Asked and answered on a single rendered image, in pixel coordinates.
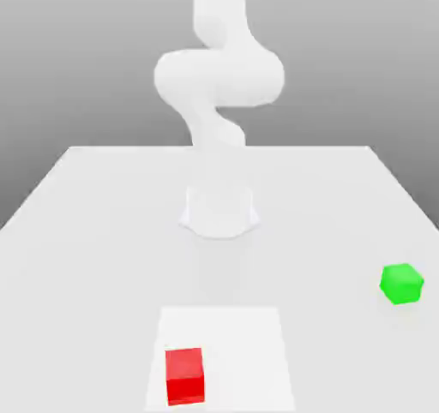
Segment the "small red cube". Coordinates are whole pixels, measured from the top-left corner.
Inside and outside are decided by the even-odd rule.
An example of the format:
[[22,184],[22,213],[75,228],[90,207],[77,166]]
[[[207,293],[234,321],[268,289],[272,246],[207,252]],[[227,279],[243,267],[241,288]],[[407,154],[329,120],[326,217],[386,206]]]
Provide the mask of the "small red cube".
[[205,376],[201,348],[167,350],[165,383],[169,406],[205,401]]

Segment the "small green cube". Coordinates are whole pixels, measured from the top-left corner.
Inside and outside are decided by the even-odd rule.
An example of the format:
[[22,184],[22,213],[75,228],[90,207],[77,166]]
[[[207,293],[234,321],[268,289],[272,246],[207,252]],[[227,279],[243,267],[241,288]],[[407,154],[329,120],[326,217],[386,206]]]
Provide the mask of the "small green cube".
[[387,265],[382,269],[379,287],[393,305],[418,302],[424,277],[408,263]]

